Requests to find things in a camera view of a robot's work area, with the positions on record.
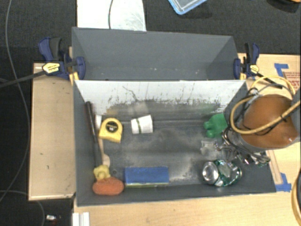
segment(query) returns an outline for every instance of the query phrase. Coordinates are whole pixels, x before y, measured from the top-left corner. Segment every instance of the blue clamp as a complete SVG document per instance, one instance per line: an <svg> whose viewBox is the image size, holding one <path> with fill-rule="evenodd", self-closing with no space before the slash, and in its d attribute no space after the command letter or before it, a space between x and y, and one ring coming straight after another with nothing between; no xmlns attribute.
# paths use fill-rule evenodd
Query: blue clamp
<svg viewBox="0 0 301 226"><path fill-rule="evenodd" d="M75 61L72 61L68 53L60 50L61 38L50 38L45 37L39 43L39 51L44 57L46 63L49 62L58 62L60 64L59 72L47 74L46 75L55 75L65 80L69 79L69 74L67 67L72 66L77 67L76 70L79 74L79 79L82 80L86 74L86 64L83 57L76 57Z"/></svg>
<svg viewBox="0 0 301 226"><path fill-rule="evenodd" d="M233 72L234 78L239 79L240 74L244 73L247 78L256 76L257 73L254 73L251 69L252 65L256 65L257 59L259 58L259 47L253 43L252 46L249 43L245 43L246 57L244 57L243 64L239 58L234 60Z"/></svg>
<svg viewBox="0 0 301 226"><path fill-rule="evenodd" d="M286 175L284 173L280 173L283 184L275 185L277 192L290 192L292 190L292 184L287 183Z"/></svg>

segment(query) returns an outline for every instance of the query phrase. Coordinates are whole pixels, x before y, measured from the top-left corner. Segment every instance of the green object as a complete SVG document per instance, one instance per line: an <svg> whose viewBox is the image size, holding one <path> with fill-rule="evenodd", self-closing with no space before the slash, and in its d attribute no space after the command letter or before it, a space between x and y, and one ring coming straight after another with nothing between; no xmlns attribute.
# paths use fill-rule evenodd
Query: green object
<svg viewBox="0 0 301 226"><path fill-rule="evenodd" d="M208 161L202 170L203 179L210 185L229 186L241 178L241 169L232 162L224 160Z"/></svg>
<svg viewBox="0 0 301 226"><path fill-rule="evenodd" d="M224 114L216 114L212 116L209 121L204 122L204 128L207 130L207 137L220 137L223 130L227 128Z"/></svg>

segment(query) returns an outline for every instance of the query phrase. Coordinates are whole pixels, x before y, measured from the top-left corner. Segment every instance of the wooden table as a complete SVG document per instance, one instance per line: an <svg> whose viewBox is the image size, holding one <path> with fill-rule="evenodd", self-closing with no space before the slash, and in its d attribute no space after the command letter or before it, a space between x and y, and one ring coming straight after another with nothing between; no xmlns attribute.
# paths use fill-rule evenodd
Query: wooden table
<svg viewBox="0 0 301 226"><path fill-rule="evenodd" d="M274 63L300 72L300 56L260 55L264 75L277 74ZM35 72L40 70L35 64ZM42 76L33 81L29 200L71 198L75 193L72 89L68 81ZM293 183L300 170L300 143L274 151L278 166ZM90 213L92 226L298 225L291 194L241 195L172 202L74 207Z"/></svg>

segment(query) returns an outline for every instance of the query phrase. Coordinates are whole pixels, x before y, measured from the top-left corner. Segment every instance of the blue tape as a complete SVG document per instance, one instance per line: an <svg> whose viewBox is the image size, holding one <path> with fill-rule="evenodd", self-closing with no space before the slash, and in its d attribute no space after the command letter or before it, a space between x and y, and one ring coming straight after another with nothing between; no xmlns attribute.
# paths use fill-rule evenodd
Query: blue tape
<svg viewBox="0 0 301 226"><path fill-rule="evenodd" d="M277 192L290 192L292 190L292 184L287 183L286 175L284 173L280 173L283 184L275 185Z"/></svg>
<svg viewBox="0 0 301 226"><path fill-rule="evenodd" d="M288 69L288 64L277 64L274 63L274 67L277 70L277 74L281 77L283 77L283 73L281 69Z"/></svg>

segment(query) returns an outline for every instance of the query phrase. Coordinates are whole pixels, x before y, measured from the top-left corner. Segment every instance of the orange ball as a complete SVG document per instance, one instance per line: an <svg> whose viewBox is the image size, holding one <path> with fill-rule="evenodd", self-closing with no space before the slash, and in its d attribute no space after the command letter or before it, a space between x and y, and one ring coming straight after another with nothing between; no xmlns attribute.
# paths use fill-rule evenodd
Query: orange ball
<svg viewBox="0 0 301 226"><path fill-rule="evenodd" d="M98 195L114 196L120 194L124 189L122 181L115 177L104 178L93 183L93 192Z"/></svg>

